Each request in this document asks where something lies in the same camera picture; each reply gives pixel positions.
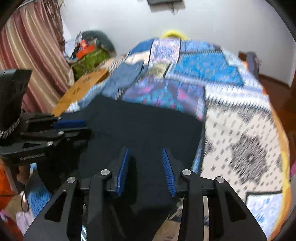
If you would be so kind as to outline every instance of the brown floor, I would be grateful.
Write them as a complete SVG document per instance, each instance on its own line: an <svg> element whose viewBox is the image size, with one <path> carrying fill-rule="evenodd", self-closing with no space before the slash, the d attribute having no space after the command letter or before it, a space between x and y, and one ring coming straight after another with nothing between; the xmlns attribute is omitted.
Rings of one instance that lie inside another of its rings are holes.
<svg viewBox="0 0 296 241"><path fill-rule="evenodd" d="M296 160L296 98L292 97L289 87L279 81L262 75L259 81L284 126L290 144L290 165L293 165Z"/></svg>

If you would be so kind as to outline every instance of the red and beige striped curtain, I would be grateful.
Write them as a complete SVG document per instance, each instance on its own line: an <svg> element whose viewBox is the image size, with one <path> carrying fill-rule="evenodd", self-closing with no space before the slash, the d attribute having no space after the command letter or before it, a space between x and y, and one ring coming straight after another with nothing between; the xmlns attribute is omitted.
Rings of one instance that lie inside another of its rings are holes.
<svg viewBox="0 0 296 241"><path fill-rule="evenodd" d="M62 20L57 0L38 0L17 9L0 31L0 70L32 69L23 108L51 112L74 84L62 51Z"/></svg>

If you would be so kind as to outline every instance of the black garment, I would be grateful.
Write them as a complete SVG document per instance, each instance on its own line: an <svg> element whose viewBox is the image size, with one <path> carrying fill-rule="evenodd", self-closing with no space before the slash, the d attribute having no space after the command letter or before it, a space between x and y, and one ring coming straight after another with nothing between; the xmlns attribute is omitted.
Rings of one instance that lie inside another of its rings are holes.
<svg viewBox="0 0 296 241"><path fill-rule="evenodd" d="M63 114L84 119L93 137L80 154L78 178L92 177L119 156L123 146L134 157L123 196L114 203L128 240L152 240L175 205L166 184L162 148L190 169L202 123L193 116L165 108L116 101L98 95L85 109Z"/></svg>

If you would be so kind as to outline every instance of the metal bolt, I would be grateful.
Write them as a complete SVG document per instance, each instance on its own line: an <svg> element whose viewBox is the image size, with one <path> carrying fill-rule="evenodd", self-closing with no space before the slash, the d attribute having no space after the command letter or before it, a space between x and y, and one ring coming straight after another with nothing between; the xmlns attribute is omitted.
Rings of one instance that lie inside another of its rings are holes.
<svg viewBox="0 0 296 241"><path fill-rule="evenodd" d="M224 183L225 179L223 177L217 177L217 182Z"/></svg>
<svg viewBox="0 0 296 241"><path fill-rule="evenodd" d="M183 173L185 176L188 176L188 175L191 174L191 171L188 170L188 169L184 169L184 170L182 171L182 173Z"/></svg>
<svg viewBox="0 0 296 241"><path fill-rule="evenodd" d="M106 176L106 175L108 175L109 173L110 173L110 171L109 171L108 169L104 169L104 170L101 171L101 174L102 174L103 176Z"/></svg>
<svg viewBox="0 0 296 241"><path fill-rule="evenodd" d="M68 183L73 183L73 182L75 182L76 181L76 178L75 177L69 177L68 179L67 179L67 182Z"/></svg>

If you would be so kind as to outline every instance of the bed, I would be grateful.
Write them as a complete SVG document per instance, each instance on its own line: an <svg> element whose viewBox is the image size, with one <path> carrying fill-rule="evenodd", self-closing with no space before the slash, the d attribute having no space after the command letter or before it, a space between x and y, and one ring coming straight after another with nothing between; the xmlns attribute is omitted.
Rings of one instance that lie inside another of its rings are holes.
<svg viewBox="0 0 296 241"><path fill-rule="evenodd" d="M211 43L164 38L141 42L123 60L102 67L111 75L67 112L103 94L193 115L203 132L192 171L209 179L223 176L266 237L279 233L291 202L289 145L263 86L240 59ZM179 204L154 240L177 237L181 210ZM207 208L204 229L208 240Z"/></svg>

